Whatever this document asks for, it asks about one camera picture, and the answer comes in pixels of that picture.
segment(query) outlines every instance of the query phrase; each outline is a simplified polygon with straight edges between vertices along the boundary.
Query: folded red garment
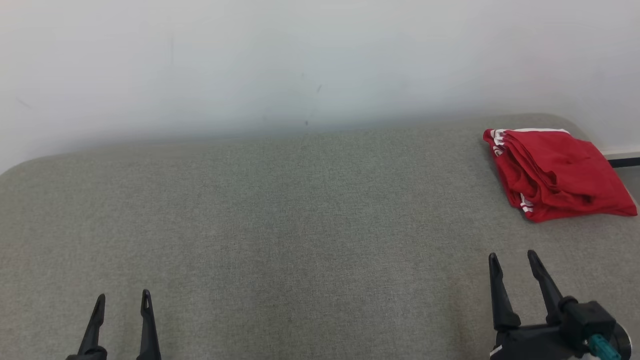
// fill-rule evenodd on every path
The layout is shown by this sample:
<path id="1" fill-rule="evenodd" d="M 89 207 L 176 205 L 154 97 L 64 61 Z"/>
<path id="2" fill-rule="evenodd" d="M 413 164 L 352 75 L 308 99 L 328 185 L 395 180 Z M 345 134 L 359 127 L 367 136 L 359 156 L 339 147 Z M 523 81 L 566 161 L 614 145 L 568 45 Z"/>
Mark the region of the folded red garment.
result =
<path id="1" fill-rule="evenodd" d="M 532 221 L 637 215 L 627 189 L 592 143 L 564 129 L 488 129 L 483 138 L 509 203 Z"/>

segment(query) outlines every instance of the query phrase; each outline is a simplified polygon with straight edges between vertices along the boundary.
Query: gray cushion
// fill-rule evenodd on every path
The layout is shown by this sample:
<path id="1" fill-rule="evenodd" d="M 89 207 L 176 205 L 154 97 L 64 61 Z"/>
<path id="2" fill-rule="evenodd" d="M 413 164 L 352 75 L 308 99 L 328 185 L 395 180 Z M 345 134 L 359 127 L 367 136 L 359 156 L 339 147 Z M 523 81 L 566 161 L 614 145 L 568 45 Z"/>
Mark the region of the gray cushion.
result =
<path id="1" fill-rule="evenodd" d="M 104 292 L 100 344 L 132 359 L 148 288 L 165 359 L 486 359 L 489 253 L 544 322 L 527 249 L 639 338 L 639 219 L 526 221 L 488 127 L 584 138 L 516 115 L 23 163 L 0 176 L 0 357 L 74 353 Z"/>

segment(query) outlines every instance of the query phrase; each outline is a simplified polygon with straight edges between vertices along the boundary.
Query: baseboard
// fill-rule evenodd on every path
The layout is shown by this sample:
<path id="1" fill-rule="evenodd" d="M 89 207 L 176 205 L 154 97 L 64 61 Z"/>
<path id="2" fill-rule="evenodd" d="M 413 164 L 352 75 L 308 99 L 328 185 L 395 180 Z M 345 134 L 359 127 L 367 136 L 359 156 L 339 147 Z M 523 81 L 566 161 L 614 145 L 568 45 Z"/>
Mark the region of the baseboard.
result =
<path id="1" fill-rule="evenodd" d="M 640 158 L 640 147 L 632 147 L 628 149 L 613 149 L 600 152 L 607 160 Z"/>
<path id="2" fill-rule="evenodd" d="M 640 166 L 640 147 L 601 151 L 611 167 Z"/>
<path id="3" fill-rule="evenodd" d="M 640 158 L 628 158 L 628 159 L 612 159 L 609 160 L 611 167 L 636 167 L 640 166 Z"/>

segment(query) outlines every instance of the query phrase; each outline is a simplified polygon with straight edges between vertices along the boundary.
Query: wall mark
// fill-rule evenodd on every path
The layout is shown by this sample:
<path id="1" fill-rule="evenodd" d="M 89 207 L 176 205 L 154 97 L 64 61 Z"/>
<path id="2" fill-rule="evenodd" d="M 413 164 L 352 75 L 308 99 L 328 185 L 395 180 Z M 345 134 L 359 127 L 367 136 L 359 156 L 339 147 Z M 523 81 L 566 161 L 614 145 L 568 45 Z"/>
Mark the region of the wall mark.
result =
<path id="1" fill-rule="evenodd" d="M 15 97 L 15 100 L 20 103 L 21 105 L 23 105 L 25 108 L 33 110 L 33 108 L 31 107 L 31 105 L 27 104 L 26 102 L 24 102 L 21 98 L 19 97 Z"/>

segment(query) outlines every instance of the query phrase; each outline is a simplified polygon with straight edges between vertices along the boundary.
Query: gray upholstered bench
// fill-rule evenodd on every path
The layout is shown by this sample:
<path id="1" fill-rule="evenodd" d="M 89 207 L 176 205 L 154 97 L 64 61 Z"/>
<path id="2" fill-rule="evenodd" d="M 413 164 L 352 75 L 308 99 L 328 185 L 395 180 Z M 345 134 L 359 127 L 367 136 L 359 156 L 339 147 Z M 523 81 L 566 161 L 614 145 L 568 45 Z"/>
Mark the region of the gray upholstered bench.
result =
<path id="1" fill-rule="evenodd" d="M 517 115 L 23 163 L 0 177 L 0 357 L 75 352 L 104 292 L 100 344 L 132 359 L 148 288 L 164 359 L 486 359 L 490 252 L 544 321 L 527 249 L 640 337 L 640 219 L 524 220 L 489 127 L 584 138 Z"/>

